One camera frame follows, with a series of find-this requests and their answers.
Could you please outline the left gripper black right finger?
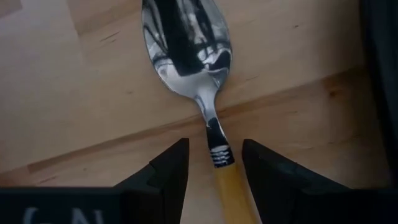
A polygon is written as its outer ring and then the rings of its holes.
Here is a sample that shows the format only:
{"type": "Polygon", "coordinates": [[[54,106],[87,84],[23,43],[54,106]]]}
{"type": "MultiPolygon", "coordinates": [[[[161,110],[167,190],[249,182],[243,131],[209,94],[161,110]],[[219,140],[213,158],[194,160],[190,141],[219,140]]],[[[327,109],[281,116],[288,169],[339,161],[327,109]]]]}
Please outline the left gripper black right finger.
{"type": "Polygon", "coordinates": [[[252,140],[243,141],[246,177],[263,224],[316,223],[327,197],[349,188],[252,140]]]}

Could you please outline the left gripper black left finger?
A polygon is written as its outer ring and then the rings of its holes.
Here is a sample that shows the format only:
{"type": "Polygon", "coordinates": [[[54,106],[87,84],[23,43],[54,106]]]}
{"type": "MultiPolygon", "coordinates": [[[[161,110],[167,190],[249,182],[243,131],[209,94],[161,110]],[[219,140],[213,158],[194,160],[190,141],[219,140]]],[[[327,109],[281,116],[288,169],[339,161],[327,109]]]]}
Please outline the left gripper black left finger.
{"type": "Polygon", "coordinates": [[[122,190],[121,224],[180,224],[188,165],[189,139],[181,138],[115,185],[122,190]]]}

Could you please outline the steel spoon yellow handle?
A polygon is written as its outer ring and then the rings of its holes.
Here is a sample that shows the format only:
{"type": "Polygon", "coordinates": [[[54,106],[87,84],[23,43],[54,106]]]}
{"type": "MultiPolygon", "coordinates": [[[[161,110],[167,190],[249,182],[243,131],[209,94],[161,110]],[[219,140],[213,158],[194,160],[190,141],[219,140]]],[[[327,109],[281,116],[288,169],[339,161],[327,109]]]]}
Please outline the steel spoon yellow handle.
{"type": "Polygon", "coordinates": [[[216,96],[233,51],[214,0],[142,0],[142,28],[151,64],[172,92],[198,105],[227,224],[256,224],[244,178],[216,112],[216,96]]]}

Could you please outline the grey textured metal tray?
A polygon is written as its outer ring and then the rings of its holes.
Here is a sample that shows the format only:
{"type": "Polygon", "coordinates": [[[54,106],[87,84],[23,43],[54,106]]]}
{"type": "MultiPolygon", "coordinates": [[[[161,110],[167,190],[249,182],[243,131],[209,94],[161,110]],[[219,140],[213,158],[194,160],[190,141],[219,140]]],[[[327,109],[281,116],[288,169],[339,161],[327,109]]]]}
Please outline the grey textured metal tray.
{"type": "Polygon", "coordinates": [[[359,11],[391,181],[398,188],[398,0],[360,0],[359,11]]]}

